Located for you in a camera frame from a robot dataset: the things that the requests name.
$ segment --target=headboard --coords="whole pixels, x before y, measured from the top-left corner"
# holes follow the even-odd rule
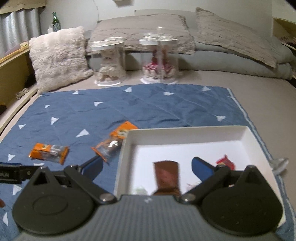
[[[135,10],[134,15],[139,16],[139,15],[161,14],[161,13],[182,15],[186,18],[186,23],[189,28],[197,29],[195,12],[181,11],[181,10],[167,10],[167,9],[141,9],[141,10]]]

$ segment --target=red candy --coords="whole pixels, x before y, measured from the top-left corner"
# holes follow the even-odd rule
[[[235,164],[230,161],[227,157],[227,155],[224,155],[224,157],[218,161],[216,161],[217,165],[225,165],[230,168],[230,170],[235,170]]]

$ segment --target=beige bed sheet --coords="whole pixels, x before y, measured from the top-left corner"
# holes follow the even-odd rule
[[[118,86],[141,83],[139,81],[140,71],[131,71],[128,74],[128,80]],[[290,202],[296,208],[296,89],[282,79],[218,71],[184,71],[179,83],[221,86],[233,91],[272,156],[290,159],[282,177]],[[91,77],[58,91],[100,88],[103,87],[94,85],[94,79]],[[13,118],[0,136],[0,141],[36,99],[37,96],[34,96]]]

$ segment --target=orange snack package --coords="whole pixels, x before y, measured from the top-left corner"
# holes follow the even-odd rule
[[[109,138],[100,142],[95,147],[91,147],[92,150],[101,156],[105,162],[108,162],[110,158],[117,150],[122,146],[124,138],[126,138],[129,130],[138,129],[135,125],[126,121],[117,127],[109,134]]]
[[[45,161],[53,161],[63,165],[68,151],[68,146],[37,143],[30,152],[29,157]]]

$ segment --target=white wall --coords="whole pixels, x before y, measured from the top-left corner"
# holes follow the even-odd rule
[[[223,18],[247,25],[264,35],[271,33],[271,0],[48,0],[40,15],[42,33],[52,23],[52,12],[57,12],[62,28],[84,26],[94,29],[100,20],[131,16],[137,9],[172,9],[195,11],[196,7],[210,10]]]
[[[272,16],[296,23],[296,11],[285,0],[272,0]]]

